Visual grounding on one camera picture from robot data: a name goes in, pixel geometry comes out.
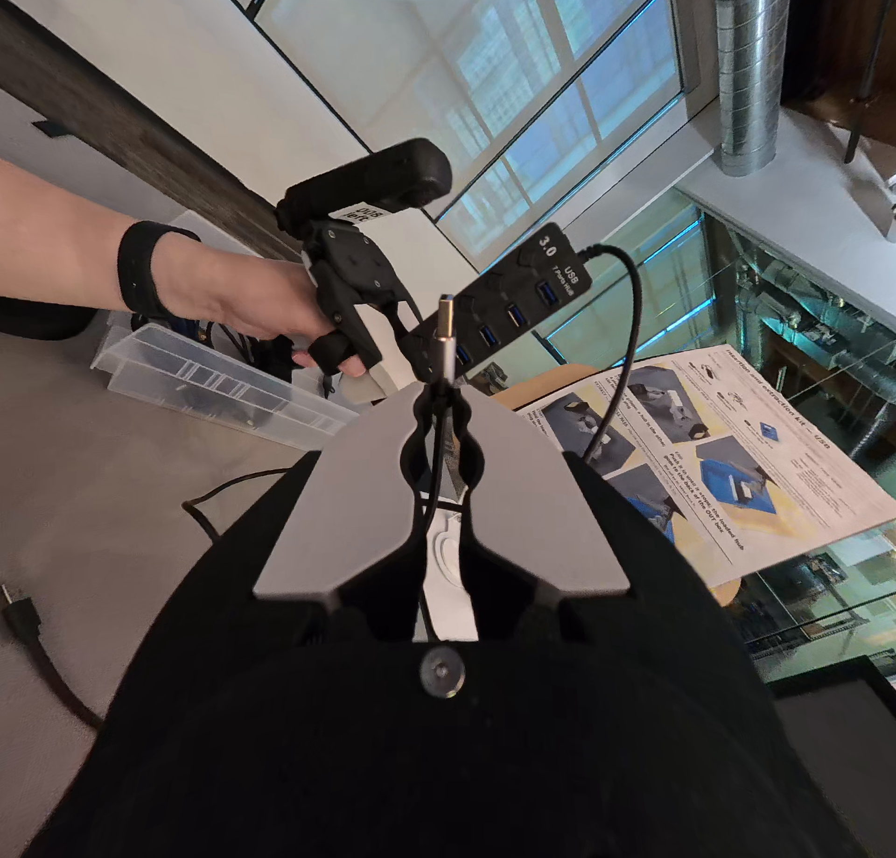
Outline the clear plastic bin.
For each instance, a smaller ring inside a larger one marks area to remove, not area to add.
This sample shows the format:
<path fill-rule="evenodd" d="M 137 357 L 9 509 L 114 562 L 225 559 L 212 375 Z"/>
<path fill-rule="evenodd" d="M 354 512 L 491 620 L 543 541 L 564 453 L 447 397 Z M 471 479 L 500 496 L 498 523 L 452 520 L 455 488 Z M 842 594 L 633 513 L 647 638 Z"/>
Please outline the clear plastic bin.
<path fill-rule="evenodd" d="M 229 326 L 146 323 L 110 312 L 91 367 L 108 389 L 303 451 L 321 449 L 357 411 L 339 375 L 293 362 L 286 337 L 247 338 Z"/>

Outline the black wristband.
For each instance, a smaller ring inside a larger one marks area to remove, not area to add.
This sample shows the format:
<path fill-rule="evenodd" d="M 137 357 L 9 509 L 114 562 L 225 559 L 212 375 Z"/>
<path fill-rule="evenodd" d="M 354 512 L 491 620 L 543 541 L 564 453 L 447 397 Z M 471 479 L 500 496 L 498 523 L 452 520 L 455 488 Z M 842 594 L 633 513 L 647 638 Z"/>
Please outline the black wristband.
<path fill-rule="evenodd" d="M 118 285 L 123 302 L 133 313 L 148 320 L 176 319 L 161 302 L 151 272 L 151 260 L 158 242 L 167 234 L 185 236 L 197 242 L 194 232 L 151 221 L 132 224 L 118 246 Z"/>

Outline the black framed panel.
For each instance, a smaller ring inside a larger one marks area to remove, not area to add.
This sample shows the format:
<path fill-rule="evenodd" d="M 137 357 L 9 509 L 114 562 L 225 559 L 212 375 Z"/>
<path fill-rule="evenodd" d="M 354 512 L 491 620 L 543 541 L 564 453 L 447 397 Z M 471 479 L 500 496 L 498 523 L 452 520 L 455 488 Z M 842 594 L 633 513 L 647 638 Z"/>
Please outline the black framed panel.
<path fill-rule="evenodd" d="M 895 855 L 895 690 L 858 656 L 768 682 L 791 744 L 871 856 Z"/>

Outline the glass window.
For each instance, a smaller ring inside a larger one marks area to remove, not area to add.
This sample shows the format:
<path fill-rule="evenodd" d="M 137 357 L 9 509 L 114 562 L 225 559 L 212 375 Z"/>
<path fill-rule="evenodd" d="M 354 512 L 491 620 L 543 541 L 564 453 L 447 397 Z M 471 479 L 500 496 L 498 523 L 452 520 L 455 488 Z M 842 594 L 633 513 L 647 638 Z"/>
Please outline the glass window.
<path fill-rule="evenodd" d="M 425 213 L 476 268 L 567 225 L 714 90 L 712 0 L 252 0 L 252 22 L 380 150 L 425 137 Z"/>
<path fill-rule="evenodd" d="M 638 268 L 643 308 L 635 358 L 645 360 L 698 345 L 715 322 L 715 275 L 711 272 L 703 214 L 694 204 L 649 222 L 641 216 L 610 238 Z M 628 345 L 632 293 L 628 273 L 611 255 L 590 259 L 591 286 L 559 311 L 539 335 L 557 362 L 605 370 L 619 366 Z"/>

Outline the person's left hand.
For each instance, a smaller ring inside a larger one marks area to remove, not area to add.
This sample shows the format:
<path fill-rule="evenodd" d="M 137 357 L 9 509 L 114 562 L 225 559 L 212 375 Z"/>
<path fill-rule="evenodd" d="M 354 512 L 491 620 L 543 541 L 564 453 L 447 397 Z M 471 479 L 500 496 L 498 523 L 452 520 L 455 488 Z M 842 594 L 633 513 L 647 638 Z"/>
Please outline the person's left hand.
<path fill-rule="evenodd" d="M 305 339 L 334 330 L 316 287 L 297 263 L 208 247 L 183 235 L 164 235 L 153 250 L 151 275 L 173 315 L 229 326 L 248 337 Z"/>

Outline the silver spiral duct pipe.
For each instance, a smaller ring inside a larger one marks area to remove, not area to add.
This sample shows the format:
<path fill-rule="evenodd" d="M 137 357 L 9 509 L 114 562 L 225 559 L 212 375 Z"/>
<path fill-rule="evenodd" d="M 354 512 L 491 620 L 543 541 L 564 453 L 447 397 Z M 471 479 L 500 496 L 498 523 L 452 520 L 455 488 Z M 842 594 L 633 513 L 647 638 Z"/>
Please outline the silver spiral duct pipe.
<path fill-rule="evenodd" d="M 790 0 L 715 0 L 721 169 L 744 178 L 776 154 Z"/>

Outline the white metal stand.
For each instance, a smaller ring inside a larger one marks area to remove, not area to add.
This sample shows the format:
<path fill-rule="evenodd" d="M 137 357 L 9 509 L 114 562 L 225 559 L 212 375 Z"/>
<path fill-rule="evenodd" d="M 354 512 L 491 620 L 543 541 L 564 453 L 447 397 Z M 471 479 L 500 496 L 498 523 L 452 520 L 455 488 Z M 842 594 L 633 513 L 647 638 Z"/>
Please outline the white metal stand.
<path fill-rule="evenodd" d="M 469 594 L 460 573 L 461 505 L 442 498 L 427 532 L 423 593 L 438 640 L 478 640 Z"/>

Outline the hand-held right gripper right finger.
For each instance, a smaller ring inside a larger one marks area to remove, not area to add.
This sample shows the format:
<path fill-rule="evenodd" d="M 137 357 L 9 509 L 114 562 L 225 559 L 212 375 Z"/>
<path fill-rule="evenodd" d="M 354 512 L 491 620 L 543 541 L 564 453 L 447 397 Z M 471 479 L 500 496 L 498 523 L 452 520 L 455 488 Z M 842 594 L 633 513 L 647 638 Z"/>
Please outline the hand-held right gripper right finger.
<path fill-rule="evenodd" d="M 475 612 L 620 596 L 630 582 L 561 452 L 469 385 L 454 403 L 462 583 Z"/>

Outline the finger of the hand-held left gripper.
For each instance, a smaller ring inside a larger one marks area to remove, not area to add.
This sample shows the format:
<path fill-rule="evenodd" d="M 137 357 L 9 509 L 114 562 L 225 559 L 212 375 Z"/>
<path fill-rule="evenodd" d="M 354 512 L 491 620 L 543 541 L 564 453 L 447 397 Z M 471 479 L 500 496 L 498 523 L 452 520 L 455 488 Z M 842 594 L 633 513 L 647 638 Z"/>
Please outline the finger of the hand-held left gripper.
<path fill-rule="evenodd" d="M 413 317 L 409 304 L 398 303 L 398 334 L 387 314 L 375 305 L 355 303 L 353 312 L 350 344 L 353 354 L 363 362 L 365 372 L 354 378 L 350 387 L 405 388 L 419 382 L 419 373 L 399 346 L 399 337 L 407 333 L 402 326 Z"/>

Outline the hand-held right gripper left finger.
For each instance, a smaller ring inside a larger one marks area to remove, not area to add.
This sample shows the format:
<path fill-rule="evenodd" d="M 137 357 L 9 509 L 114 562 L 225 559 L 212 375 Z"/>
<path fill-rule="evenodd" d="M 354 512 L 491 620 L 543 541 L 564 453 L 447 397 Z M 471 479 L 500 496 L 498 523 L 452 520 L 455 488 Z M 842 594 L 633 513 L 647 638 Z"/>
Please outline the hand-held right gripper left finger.
<path fill-rule="evenodd" d="M 253 587 L 256 598 L 335 610 L 342 585 L 409 539 L 416 490 L 399 463 L 418 431 L 414 407 L 425 393 L 423 384 L 406 386 L 324 446 Z"/>

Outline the printed instruction sheet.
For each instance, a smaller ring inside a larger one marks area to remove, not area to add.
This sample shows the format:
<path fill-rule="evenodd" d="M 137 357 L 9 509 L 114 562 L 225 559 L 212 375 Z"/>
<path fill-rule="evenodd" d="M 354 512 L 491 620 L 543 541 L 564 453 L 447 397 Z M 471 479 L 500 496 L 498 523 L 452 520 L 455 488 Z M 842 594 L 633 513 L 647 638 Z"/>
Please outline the printed instruction sheet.
<path fill-rule="evenodd" d="M 894 498 L 728 345 L 614 369 L 521 409 L 581 457 L 709 586 L 894 522 Z"/>

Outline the black cable grey plug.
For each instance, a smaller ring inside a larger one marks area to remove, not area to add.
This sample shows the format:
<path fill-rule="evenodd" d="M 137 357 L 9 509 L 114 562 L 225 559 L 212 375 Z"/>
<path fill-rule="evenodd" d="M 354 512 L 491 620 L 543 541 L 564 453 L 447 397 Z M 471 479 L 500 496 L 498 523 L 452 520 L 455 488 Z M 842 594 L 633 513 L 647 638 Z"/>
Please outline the black cable grey plug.
<path fill-rule="evenodd" d="M 431 341 L 429 358 L 431 381 L 428 396 L 431 398 L 431 421 L 433 431 L 433 451 L 428 464 L 427 489 L 423 490 L 421 506 L 424 521 L 424 534 L 427 536 L 427 551 L 438 558 L 441 549 L 439 537 L 446 534 L 437 530 L 435 539 L 430 539 L 430 528 L 435 520 L 442 487 L 446 445 L 449 437 L 448 422 L 455 403 L 457 341 L 455 332 L 454 296 L 443 294 L 439 301 L 434 336 Z"/>

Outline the instruction sheet on wooden stand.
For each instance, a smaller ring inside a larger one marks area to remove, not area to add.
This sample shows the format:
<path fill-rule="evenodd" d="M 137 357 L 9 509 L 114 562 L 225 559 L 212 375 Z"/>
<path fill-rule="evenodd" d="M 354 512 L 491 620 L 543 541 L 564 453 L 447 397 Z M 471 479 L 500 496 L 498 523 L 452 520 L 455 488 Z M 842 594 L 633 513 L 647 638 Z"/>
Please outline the instruction sheet on wooden stand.
<path fill-rule="evenodd" d="M 586 380 L 599 373 L 597 368 L 580 363 L 566 363 L 544 371 L 533 378 L 520 382 L 494 394 L 492 399 L 505 408 L 516 412 L 564 387 Z"/>

